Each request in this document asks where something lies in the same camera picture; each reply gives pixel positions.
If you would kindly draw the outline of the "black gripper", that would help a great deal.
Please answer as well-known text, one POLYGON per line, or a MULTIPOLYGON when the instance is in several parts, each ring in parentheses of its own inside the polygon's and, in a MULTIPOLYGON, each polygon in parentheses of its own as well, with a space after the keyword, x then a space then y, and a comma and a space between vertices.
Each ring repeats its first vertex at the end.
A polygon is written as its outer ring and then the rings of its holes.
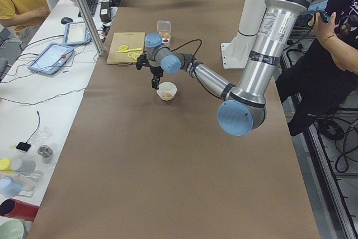
POLYGON ((161 67, 150 67, 150 71, 153 74, 153 78, 151 80, 152 88, 158 90, 159 81, 163 77, 163 69, 161 67))

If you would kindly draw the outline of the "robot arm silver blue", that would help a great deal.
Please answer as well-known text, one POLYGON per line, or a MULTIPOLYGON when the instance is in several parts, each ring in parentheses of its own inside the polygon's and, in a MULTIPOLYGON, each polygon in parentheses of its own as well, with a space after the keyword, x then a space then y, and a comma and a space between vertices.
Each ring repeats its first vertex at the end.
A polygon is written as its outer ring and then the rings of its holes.
POLYGON ((164 72, 186 71, 203 88, 223 100, 217 112, 220 127, 233 136, 245 135, 265 120, 264 94, 297 18, 303 13, 324 10, 327 1, 265 0, 266 10, 238 85, 212 71, 192 54, 170 51, 155 32, 145 37, 146 53, 138 58, 136 68, 150 69, 154 89, 159 88, 164 72))

